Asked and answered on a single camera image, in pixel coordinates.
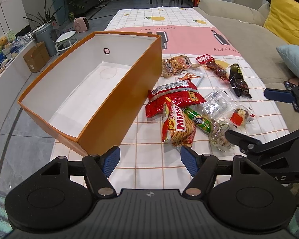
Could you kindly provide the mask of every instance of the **screw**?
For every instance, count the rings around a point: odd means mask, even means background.
[[[189,188],[186,190],[186,194],[189,196],[198,196],[201,194],[201,190],[197,188]]]
[[[100,188],[100,189],[98,190],[98,194],[100,194],[100,195],[102,195],[102,196],[109,196],[109,195],[111,195],[111,194],[113,194],[113,193],[114,193],[113,189],[111,189],[111,188],[107,188],[107,187],[105,187],[105,188]]]

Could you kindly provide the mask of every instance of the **green snack package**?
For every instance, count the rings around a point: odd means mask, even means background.
[[[210,133],[210,122],[191,108],[183,108],[183,112],[203,131]]]

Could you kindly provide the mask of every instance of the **checkered tablecloth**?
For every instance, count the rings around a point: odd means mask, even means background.
[[[163,17],[163,21],[148,20],[148,17]],[[214,28],[202,15],[191,8],[173,8],[160,7],[152,9],[130,9],[120,10],[106,30],[114,30],[125,27],[139,26],[195,26]],[[253,109],[258,116],[256,120],[248,123],[246,128],[242,128],[241,132],[261,140],[263,143],[274,140],[278,137],[288,134],[286,124],[273,101],[267,100],[263,91],[265,85],[262,83],[257,74],[252,70],[248,63],[241,56],[233,56],[228,54],[230,51],[224,52],[222,56],[213,56],[216,60],[221,60],[228,65],[238,63],[242,69],[244,80],[247,82],[252,95],[252,99],[246,97],[236,97],[230,84],[220,81],[213,72],[205,71],[200,67],[201,71],[206,75],[203,78],[199,92],[202,96],[206,96],[214,90],[220,88],[226,91],[230,98],[238,104]],[[198,63],[196,57],[200,55],[184,54],[188,56],[192,63]],[[174,54],[164,54],[163,57],[172,57]],[[165,79],[161,76],[155,87],[166,83],[175,82],[177,77]],[[155,116],[147,119],[145,116],[145,104],[140,110],[138,116],[131,125],[122,144],[120,145],[121,159],[116,169],[110,176],[109,180],[119,193],[122,188],[135,189],[174,189],[180,191],[187,186],[191,180],[191,176],[182,164],[180,154],[177,149],[168,143],[161,143],[161,116]],[[217,156],[220,160],[232,160],[234,155],[240,155],[238,147],[232,152],[225,153],[211,146],[208,141],[207,134],[197,129],[194,143],[192,146],[198,154],[210,153]],[[51,159],[57,156],[68,156],[70,161],[81,159],[74,151],[71,151],[61,143],[56,142],[53,148]],[[83,177],[71,177],[72,180],[84,184]],[[216,184],[230,179],[230,176],[218,176]]]

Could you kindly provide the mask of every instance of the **lemon print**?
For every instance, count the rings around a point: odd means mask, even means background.
[[[153,20],[153,21],[164,21],[165,17],[145,17],[145,19]]]
[[[219,64],[222,69],[226,69],[229,66],[228,63],[221,61],[221,60],[215,60],[215,63]]]
[[[206,22],[202,21],[202,20],[194,20],[194,22],[196,23],[201,23],[201,24],[206,24]]]

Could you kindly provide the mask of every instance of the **cardboard box on floor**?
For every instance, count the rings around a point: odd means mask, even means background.
[[[32,47],[23,58],[31,72],[40,72],[50,59],[44,42],[37,43],[37,46]]]
[[[94,32],[49,65],[18,103],[78,154],[103,155],[120,145],[161,72],[161,36]]]

